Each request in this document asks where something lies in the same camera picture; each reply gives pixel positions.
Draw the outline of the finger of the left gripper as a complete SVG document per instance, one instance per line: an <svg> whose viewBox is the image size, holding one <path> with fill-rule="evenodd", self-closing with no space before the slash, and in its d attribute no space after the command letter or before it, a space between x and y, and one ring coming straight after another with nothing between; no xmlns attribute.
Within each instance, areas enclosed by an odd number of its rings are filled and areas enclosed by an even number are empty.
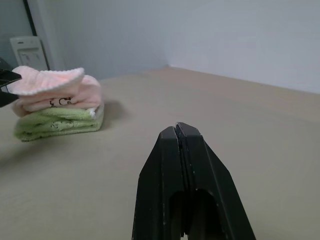
<svg viewBox="0 0 320 240"><path fill-rule="evenodd" d="M22 79L21 75L12 71L13 68L0 57L0 87L5 87Z"/></svg>
<svg viewBox="0 0 320 240"><path fill-rule="evenodd" d="M0 108L10 105L19 98L18 95L0 90Z"/></svg>

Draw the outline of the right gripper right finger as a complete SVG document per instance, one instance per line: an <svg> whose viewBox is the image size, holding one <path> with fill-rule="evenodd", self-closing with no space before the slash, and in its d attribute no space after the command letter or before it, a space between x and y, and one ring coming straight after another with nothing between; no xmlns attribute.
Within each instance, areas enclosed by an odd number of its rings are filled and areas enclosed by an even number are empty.
<svg viewBox="0 0 320 240"><path fill-rule="evenodd" d="M199 130L178 122L188 183L188 240L257 240L232 176Z"/></svg>

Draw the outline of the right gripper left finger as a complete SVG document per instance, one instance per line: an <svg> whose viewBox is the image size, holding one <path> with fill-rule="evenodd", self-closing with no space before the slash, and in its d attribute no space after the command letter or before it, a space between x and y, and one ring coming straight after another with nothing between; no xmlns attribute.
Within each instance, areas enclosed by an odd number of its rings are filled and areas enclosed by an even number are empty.
<svg viewBox="0 0 320 240"><path fill-rule="evenodd" d="M179 141L169 126L139 174L132 240L181 240L184 193Z"/></svg>

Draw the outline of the pink towel with print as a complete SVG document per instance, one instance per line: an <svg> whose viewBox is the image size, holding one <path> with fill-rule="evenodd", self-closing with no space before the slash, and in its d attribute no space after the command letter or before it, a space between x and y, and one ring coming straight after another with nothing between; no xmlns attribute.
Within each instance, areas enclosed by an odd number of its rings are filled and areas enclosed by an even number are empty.
<svg viewBox="0 0 320 240"><path fill-rule="evenodd" d="M96 109L102 104L100 83L82 67L40 71L18 66L13 72L21 76L8 86L18 96L12 110L19 117L48 108Z"/></svg>

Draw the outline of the green towel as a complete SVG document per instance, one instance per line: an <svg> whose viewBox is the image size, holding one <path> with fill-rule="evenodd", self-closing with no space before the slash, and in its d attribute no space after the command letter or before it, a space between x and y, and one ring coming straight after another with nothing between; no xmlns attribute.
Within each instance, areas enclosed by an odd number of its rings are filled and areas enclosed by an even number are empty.
<svg viewBox="0 0 320 240"><path fill-rule="evenodd" d="M22 142L42 138L96 132L104 119L104 106L97 108L46 108L21 117L14 136Z"/></svg>

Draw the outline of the white appliance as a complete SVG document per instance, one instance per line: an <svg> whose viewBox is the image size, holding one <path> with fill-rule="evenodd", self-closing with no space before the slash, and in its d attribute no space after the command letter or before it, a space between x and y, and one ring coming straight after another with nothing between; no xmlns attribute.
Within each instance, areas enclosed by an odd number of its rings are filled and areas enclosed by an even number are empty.
<svg viewBox="0 0 320 240"><path fill-rule="evenodd" d="M9 41L19 66L28 66L38 71L49 69L41 41L37 36L17 36Z"/></svg>

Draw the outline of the black vertical frame strip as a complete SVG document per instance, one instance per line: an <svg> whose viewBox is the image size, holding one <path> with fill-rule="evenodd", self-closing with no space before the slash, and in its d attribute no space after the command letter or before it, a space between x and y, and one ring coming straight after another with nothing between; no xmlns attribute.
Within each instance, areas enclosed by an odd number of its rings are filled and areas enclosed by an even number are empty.
<svg viewBox="0 0 320 240"><path fill-rule="evenodd" d="M30 10L30 6L29 6L29 3L28 3L28 0L22 0L22 2L23 2L23 6L24 6L24 9L25 9L26 15L27 15L27 19L28 19L28 22L29 22L29 25L30 25L30 29L31 29L32 35L34 37L38 37L39 38L39 36L37 34L36 27L35 27L35 23L34 23L34 20L33 20L33 17L32 17L32 13L31 13L31 10ZM45 51L43 42L42 42L42 40L40 38L39 38L39 42L40 42L41 49L42 49L42 52L43 52L43 55L44 55L46 68L47 68L47 70L50 70L50 65L49 65L49 62L48 62L48 59L47 59L47 56L46 56L46 51Z"/></svg>

